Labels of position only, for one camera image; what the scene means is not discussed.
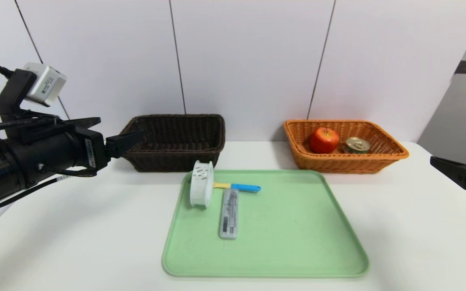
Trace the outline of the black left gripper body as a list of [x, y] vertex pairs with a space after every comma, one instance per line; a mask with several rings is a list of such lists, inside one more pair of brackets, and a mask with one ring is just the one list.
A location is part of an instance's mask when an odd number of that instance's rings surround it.
[[102, 134], [85, 127], [24, 127], [9, 133], [7, 187], [32, 187], [56, 174], [92, 177], [110, 160]]

